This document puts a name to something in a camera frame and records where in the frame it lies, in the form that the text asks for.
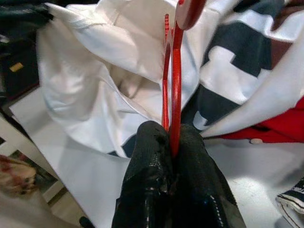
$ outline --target red plastic hanger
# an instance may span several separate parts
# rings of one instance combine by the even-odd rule
[[[171,133],[172,157],[179,149],[181,130],[181,42],[184,30],[190,29],[198,20],[206,0],[179,0],[175,10],[175,26],[170,30],[169,15],[165,15],[165,60],[162,78],[162,125],[169,131],[168,69],[171,56]]]

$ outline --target red fabric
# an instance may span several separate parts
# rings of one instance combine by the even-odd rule
[[[295,108],[255,126],[222,135],[225,139],[262,139],[265,143],[304,143],[304,97]]]

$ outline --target white fabric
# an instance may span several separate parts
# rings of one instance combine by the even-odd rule
[[[209,0],[199,21],[183,37],[182,107],[199,83],[242,105],[209,128],[197,113],[194,125],[207,128],[202,132],[205,137],[234,132],[281,114],[304,94],[304,67],[297,61],[304,56],[304,13],[293,14],[278,31],[271,31],[269,15],[251,13],[257,20],[267,21],[264,27],[249,21],[248,12],[230,15],[238,2]],[[74,140],[126,157],[122,145],[138,126],[147,120],[161,122],[164,15],[169,13],[172,25],[176,3],[101,0],[96,5],[69,5],[66,9],[48,4],[55,18],[38,33],[40,81],[51,117]],[[222,65],[210,61],[201,68],[217,26],[233,20],[294,44],[273,71],[262,70],[258,77],[234,67],[230,63],[233,53],[227,50]],[[220,49],[215,47],[209,53],[211,60],[218,59],[212,53]],[[226,85],[221,81],[223,74],[234,81]]]

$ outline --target white cloth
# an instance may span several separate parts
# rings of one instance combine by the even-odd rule
[[[208,0],[196,25],[184,33],[182,107],[199,84],[241,105],[212,125],[197,112],[193,125],[204,130],[205,137],[281,114],[304,94],[304,67],[297,61],[304,57],[304,13],[291,15],[271,31],[271,16],[233,12],[239,2]],[[164,15],[169,13],[172,26],[176,4],[101,0],[66,9],[48,4],[54,19],[38,33],[40,81],[51,117],[74,140],[127,157],[122,146],[138,126],[147,120],[161,122]],[[235,21],[294,44],[273,70],[262,69],[257,77],[233,66],[234,53],[219,46],[210,50],[210,61],[202,66],[218,26]]]

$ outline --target white table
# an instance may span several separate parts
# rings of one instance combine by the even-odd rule
[[[11,110],[95,227],[110,228],[128,160],[70,139],[48,116],[40,89]],[[303,176],[304,144],[221,140],[206,145],[229,181],[248,228],[291,227],[274,199]]]

